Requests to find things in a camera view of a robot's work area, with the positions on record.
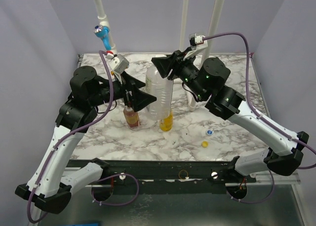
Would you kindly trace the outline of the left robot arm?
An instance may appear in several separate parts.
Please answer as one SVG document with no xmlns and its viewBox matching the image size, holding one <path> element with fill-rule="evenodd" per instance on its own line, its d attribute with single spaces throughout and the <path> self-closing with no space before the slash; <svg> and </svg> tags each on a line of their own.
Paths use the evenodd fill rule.
<svg viewBox="0 0 316 226">
<path fill-rule="evenodd" d="M 109 81 L 97 75 L 91 66 L 74 71 L 70 80 L 71 94 L 60 108 L 50 145 L 38 169 L 15 193 L 44 212 L 59 214 L 73 194 L 86 185 L 109 180 L 109 164 L 100 159 L 89 161 L 83 168 L 63 176 L 70 157 L 88 128 L 95 123 L 97 107 L 110 101 L 125 99 L 137 112 L 156 101 L 156 97 L 141 91 L 145 84 L 126 72 L 123 82 Z"/>
</svg>

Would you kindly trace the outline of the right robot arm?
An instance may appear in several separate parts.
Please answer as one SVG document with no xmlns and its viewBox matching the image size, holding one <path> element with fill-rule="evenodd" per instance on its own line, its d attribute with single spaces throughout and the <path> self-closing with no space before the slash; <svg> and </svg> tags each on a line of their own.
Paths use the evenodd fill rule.
<svg viewBox="0 0 316 226">
<path fill-rule="evenodd" d="M 268 146 L 259 153 L 234 157 L 227 170 L 228 179 L 237 183 L 247 175 L 267 170 L 290 176 L 298 169 L 308 134 L 290 131 L 252 109 L 242 94 L 225 85 L 231 71 L 219 58 L 207 58 L 200 69 L 194 60 L 186 59 L 177 50 L 165 57 L 154 57 L 151 62 L 162 78 L 181 79 L 197 101 L 206 102 L 205 107 L 213 115 L 244 128 Z"/>
</svg>

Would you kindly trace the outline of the yellow labelled bottle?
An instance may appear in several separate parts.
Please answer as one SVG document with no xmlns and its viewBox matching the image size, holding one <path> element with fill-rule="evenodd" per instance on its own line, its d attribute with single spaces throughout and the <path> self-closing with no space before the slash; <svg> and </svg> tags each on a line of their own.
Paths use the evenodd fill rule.
<svg viewBox="0 0 316 226">
<path fill-rule="evenodd" d="M 173 112 L 170 110 L 169 116 L 159 121 L 159 127 L 162 131 L 167 132 L 172 129 L 173 126 Z"/>
</svg>

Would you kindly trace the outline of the yellow bottle cap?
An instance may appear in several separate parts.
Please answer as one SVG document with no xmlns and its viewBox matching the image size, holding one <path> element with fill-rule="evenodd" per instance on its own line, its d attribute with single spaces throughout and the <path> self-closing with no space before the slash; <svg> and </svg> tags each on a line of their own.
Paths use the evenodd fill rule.
<svg viewBox="0 0 316 226">
<path fill-rule="evenodd" d="M 207 142 L 207 141 L 203 141 L 203 142 L 201 143 L 201 146 L 202 146 L 203 148 L 207 148 L 207 147 L 208 147 L 208 142 Z"/>
</svg>

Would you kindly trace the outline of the large clear plastic bottle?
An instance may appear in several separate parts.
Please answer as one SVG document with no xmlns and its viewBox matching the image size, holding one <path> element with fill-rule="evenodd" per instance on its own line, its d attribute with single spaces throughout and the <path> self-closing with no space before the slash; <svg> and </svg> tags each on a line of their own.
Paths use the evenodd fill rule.
<svg viewBox="0 0 316 226">
<path fill-rule="evenodd" d="M 145 92 L 157 98 L 145 108 L 147 117 L 154 121 L 167 118 L 171 110 L 173 81 L 162 78 L 152 65 L 146 71 L 145 83 Z"/>
</svg>

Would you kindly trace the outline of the red gold labelled bottle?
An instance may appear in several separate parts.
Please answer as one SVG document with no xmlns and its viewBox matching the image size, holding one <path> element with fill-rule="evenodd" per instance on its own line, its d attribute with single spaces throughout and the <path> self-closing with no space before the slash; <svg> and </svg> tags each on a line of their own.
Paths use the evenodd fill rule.
<svg viewBox="0 0 316 226">
<path fill-rule="evenodd" d="M 132 107 L 126 106 L 123 110 L 123 114 L 129 128 L 135 128 L 140 125 L 138 112 L 135 112 Z"/>
</svg>

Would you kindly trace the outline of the blue white bottle cap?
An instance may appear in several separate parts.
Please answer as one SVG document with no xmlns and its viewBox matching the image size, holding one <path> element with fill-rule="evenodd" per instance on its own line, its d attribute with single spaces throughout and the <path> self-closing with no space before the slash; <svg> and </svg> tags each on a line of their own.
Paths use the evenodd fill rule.
<svg viewBox="0 0 316 226">
<path fill-rule="evenodd" d="M 208 129 L 208 130 L 206 131 L 206 135 L 207 135 L 207 136 L 211 136 L 212 134 L 213 134 L 213 131 L 212 131 L 212 130 Z"/>
</svg>

